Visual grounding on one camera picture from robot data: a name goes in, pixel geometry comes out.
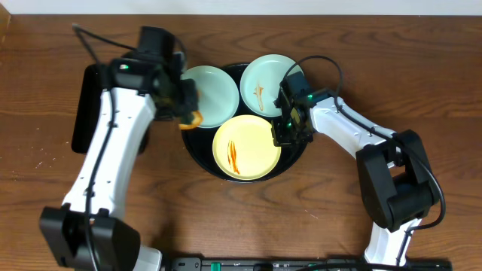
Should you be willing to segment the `yellow green scrub sponge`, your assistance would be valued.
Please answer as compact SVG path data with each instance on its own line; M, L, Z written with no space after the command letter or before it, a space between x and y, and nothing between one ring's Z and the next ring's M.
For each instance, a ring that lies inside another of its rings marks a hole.
M199 111L192 111L179 118L178 125L180 130L195 129L203 122L203 116Z

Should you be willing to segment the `mint green plate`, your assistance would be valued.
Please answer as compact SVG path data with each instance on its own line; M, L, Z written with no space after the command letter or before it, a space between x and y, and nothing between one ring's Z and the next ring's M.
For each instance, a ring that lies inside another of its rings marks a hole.
M241 97L248 108L264 117L279 117L281 110L274 105L279 84L285 73L295 64L287 56L268 54L248 64L240 79Z
M198 93L199 128L215 128L231 119L238 109L239 91L233 78L214 66L188 69L182 79L193 79Z

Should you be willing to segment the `yellow plate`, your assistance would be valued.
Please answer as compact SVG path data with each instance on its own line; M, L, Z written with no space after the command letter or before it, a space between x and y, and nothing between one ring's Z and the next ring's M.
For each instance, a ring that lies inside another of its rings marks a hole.
M239 115L222 124L212 141L212 154L222 172L240 181L270 173L282 149L273 143L272 125L254 115Z

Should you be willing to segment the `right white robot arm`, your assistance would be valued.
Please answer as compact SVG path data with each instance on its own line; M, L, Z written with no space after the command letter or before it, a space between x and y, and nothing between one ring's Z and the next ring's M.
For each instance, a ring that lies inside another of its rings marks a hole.
M413 234L437 226L446 203L421 138L395 132L353 111L332 90L281 88L274 101L277 146L311 142L321 133L355 158L363 205L374 222L365 261L406 267Z

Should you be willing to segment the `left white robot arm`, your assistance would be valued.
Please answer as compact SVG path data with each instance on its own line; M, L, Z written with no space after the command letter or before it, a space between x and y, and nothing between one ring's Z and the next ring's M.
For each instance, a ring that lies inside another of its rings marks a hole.
M39 227L57 264L76 270L160 270L162 253L142 245L124 222L127 188L142 140L157 112L197 108L184 53L170 63L114 59L99 73L100 110L84 164L59 208L46 207Z

